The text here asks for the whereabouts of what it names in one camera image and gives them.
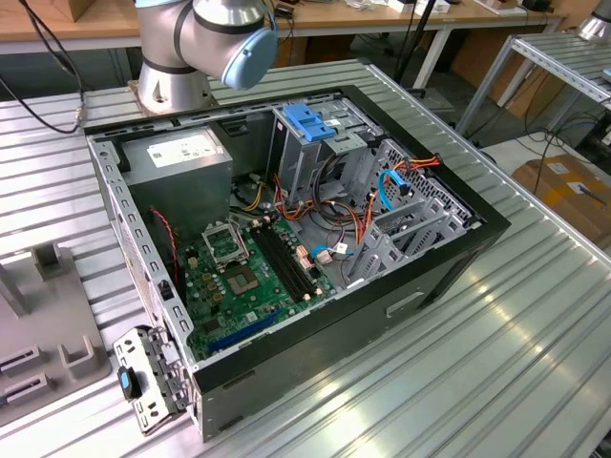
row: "red cable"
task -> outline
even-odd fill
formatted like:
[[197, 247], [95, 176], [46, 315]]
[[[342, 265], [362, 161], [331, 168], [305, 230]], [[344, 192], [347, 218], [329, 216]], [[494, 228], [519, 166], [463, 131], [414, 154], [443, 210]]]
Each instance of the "red cable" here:
[[168, 222], [168, 220], [160, 212], [158, 212], [154, 208], [151, 208], [150, 211], [153, 215], [161, 219], [161, 222], [163, 222], [163, 225], [165, 226], [165, 230], [168, 231], [168, 236], [170, 236], [170, 241], [172, 243], [172, 258], [174, 259], [174, 282], [176, 285], [178, 285], [179, 284], [179, 258], [177, 256], [176, 241], [174, 240], [174, 232], [172, 231], [172, 226], [170, 226], [170, 223]]

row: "slotted metal surface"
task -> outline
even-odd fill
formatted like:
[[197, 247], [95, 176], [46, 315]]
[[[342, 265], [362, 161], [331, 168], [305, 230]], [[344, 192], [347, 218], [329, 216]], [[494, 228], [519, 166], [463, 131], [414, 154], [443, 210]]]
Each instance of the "slotted metal surface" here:
[[[437, 304], [203, 444], [183, 416], [140, 436], [116, 377], [0, 428], [0, 456], [588, 456], [611, 427], [611, 262], [373, 67], [270, 72], [221, 103], [355, 84], [512, 226]], [[33, 101], [72, 121], [74, 97]], [[124, 89], [93, 122], [138, 117]], [[107, 351], [146, 323], [102, 210], [85, 140], [0, 105], [0, 259], [58, 239], [77, 258]]]
[[602, 77], [611, 68], [611, 45], [572, 33], [539, 33], [517, 37], [512, 48], [597, 102], [611, 100], [611, 83]]

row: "cardboard box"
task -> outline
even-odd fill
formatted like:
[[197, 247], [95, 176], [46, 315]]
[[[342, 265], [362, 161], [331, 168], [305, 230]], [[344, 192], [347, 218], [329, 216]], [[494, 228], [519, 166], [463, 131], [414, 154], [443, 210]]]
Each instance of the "cardboard box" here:
[[[28, 5], [43, 21], [76, 22], [95, 0], [28, 0]], [[14, 0], [2, 2], [2, 12], [27, 15]]]
[[495, 10], [508, 10], [517, 7], [517, 0], [483, 0], [483, 2]]
[[[539, 159], [526, 162], [513, 174], [531, 193], [539, 163]], [[537, 197], [600, 248], [611, 245], [611, 187], [575, 157], [564, 155], [544, 160]]]

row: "table leg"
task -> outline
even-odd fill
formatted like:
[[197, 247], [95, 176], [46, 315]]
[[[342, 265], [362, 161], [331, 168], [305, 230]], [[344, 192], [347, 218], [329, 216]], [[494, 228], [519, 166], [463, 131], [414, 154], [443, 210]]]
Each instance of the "table leg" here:
[[[556, 31], [556, 29], [558, 28], [558, 24], [561, 20], [562, 18], [559, 17], [554, 18], [552, 22], [545, 26], [545, 29], [543, 29], [542, 33], [552, 33]], [[503, 95], [498, 99], [498, 102], [496, 102], [496, 105], [498, 105], [499, 107], [503, 107], [507, 103], [509, 98], [515, 93], [517, 86], [519, 86], [519, 84], [528, 75], [528, 72], [533, 68], [533, 65], [533, 62], [528, 59], [524, 59], [524, 62], [522, 62], [522, 65], [520, 65], [519, 69], [517, 69], [516, 74], [514, 75], [510, 83], [507, 85], [507, 89], [505, 89]]]
[[488, 73], [486, 73], [486, 76], [480, 83], [479, 88], [475, 92], [474, 98], [471, 99], [471, 102], [467, 107], [467, 110], [465, 110], [465, 113], [460, 118], [460, 121], [456, 126], [456, 131], [459, 134], [465, 135], [467, 132], [467, 128], [469, 127], [469, 124], [471, 124], [471, 120], [475, 116], [475, 113], [477, 113], [477, 110], [479, 110], [484, 98], [486, 98], [486, 95], [488, 95], [488, 92], [493, 87], [496, 77], [505, 67], [507, 59], [512, 52], [513, 43], [514, 38], [510, 35], [507, 38], [507, 41], [505, 41], [503, 47], [500, 49], [500, 52], [498, 53], [495, 62], [493, 62], [492, 67], [488, 70]]
[[432, 70], [435, 68], [437, 60], [439, 60], [439, 55], [441, 55], [443, 48], [446, 46], [446, 42], [451, 32], [452, 29], [445, 28], [435, 33], [435, 38], [432, 40], [427, 57], [424, 59], [420, 72], [413, 83], [415, 89], [421, 89], [427, 86]]

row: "sticker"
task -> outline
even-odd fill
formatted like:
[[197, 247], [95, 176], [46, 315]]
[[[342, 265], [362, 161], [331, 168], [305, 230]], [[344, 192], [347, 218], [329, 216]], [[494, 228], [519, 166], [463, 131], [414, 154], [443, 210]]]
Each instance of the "sticker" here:
[[340, 241], [338, 241], [337, 245], [335, 245], [335, 248], [333, 248], [333, 250], [336, 253], [339, 253], [340, 255], [344, 255], [348, 250], [348, 246], [345, 243], [341, 243]]
[[586, 191], [589, 191], [588, 187], [579, 181], [573, 181], [571, 183], [566, 183], [566, 184], [577, 194], [583, 194], [583, 191], [581, 190], [581, 188], [585, 189]]
[[215, 146], [204, 135], [193, 135], [158, 143], [149, 146], [147, 151], [158, 168], [218, 153]]
[[570, 172], [561, 162], [552, 162], [551, 164], [547, 164], [547, 166], [552, 169], [552, 172], [556, 175], [568, 174]]

